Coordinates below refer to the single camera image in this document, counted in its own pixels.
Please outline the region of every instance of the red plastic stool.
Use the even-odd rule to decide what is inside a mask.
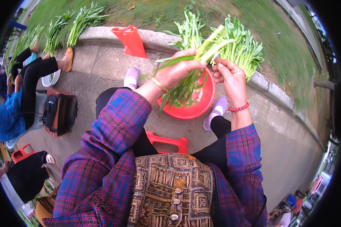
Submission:
[[[178,146],[177,153],[187,154],[188,140],[184,137],[179,137],[179,139],[170,139],[166,137],[156,136],[154,135],[154,132],[152,131],[146,131],[146,136],[148,137],[151,144],[153,144],[154,142],[160,142],[160,143],[168,143],[168,144],[177,145]]]
[[[15,151],[14,153],[12,153],[12,160],[13,162],[16,164],[18,162],[20,162],[21,160],[31,156],[32,154],[35,154],[36,152],[31,152],[29,154],[25,153],[24,148],[26,148],[27,146],[29,146],[30,143],[28,143],[27,145],[23,146],[22,148],[20,148],[19,150]]]

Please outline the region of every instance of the white bowl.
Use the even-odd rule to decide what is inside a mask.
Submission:
[[[42,77],[43,86],[45,86],[47,88],[51,85],[56,84],[59,80],[60,75],[61,75],[61,70],[59,69],[58,71],[54,72],[53,80],[51,82],[49,81],[50,75],[46,75],[46,76]]]

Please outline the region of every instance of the white sock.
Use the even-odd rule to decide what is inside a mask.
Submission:
[[[134,88],[133,86],[131,86],[130,84],[136,84],[136,79],[133,77],[127,77],[124,79],[124,87],[128,87],[132,90],[135,90],[136,88]]]
[[[222,106],[216,106],[215,110],[218,110],[221,113],[221,116],[224,114],[224,110],[222,109]],[[216,116],[219,116],[219,114],[218,113],[211,113],[210,114],[210,116],[208,117],[209,125],[211,125],[211,120]]]

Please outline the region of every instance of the bag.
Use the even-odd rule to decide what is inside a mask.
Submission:
[[[54,119],[56,116],[59,98],[71,99],[74,102],[74,108],[73,108],[72,116],[68,119],[65,119],[63,126],[58,128],[58,129],[54,129],[53,128],[53,122],[54,122]],[[59,131],[61,131],[63,129],[69,129],[69,128],[71,128],[72,125],[74,125],[74,120],[77,117],[77,111],[78,111],[77,103],[73,97],[67,96],[64,94],[58,94],[58,95],[51,94],[47,97],[47,99],[45,100],[45,103],[44,103],[43,124],[45,126],[47,126],[47,128],[53,133],[58,133]]]
[[[137,27],[131,25],[121,30],[118,28],[113,28],[111,31],[123,43],[125,47],[125,54],[135,57],[148,58],[146,56],[143,41],[141,41]]]

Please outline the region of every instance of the black backpack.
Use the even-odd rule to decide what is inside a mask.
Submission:
[[[59,98],[69,99],[69,100],[73,101],[73,103],[74,103],[73,114],[71,117],[65,119],[63,126],[61,126],[58,129],[54,129],[53,128],[53,121],[55,119],[55,115],[57,112],[57,106],[58,106],[58,99]],[[63,129],[70,129],[71,126],[74,125],[74,120],[77,117],[77,111],[78,111],[77,103],[73,97],[67,96],[64,94],[58,94],[58,95],[51,94],[47,97],[47,99],[45,100],[45,103],[44,103],[43,124],[45,126],[47,126],[47,128],[53,133],[58,133]]]

